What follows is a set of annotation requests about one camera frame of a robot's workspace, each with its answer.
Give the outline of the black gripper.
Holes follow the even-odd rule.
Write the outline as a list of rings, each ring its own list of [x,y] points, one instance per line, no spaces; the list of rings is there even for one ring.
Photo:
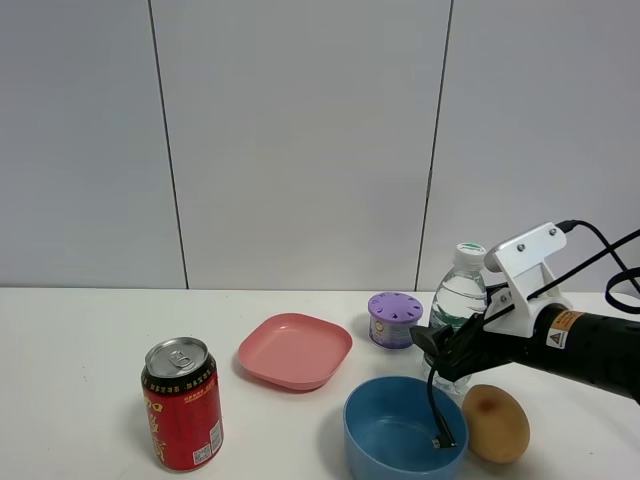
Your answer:
[[[447,381],[456,382],[474,373],[512,362],[534,338],[518,337],[484,330],[486,310],[475,314],[458,331],[451,325],[409,328],[412,342],[423,353],[430,369]]]

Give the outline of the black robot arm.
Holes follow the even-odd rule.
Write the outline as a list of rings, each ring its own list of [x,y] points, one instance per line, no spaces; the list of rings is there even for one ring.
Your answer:
[[[413,343],[437,373],[451,382],[516,363],[639,399],[639,324],[567,309],[554,302],[542,309],[529,338],[484,330],[474,314],[457,331],[450,326],[413,326]]]

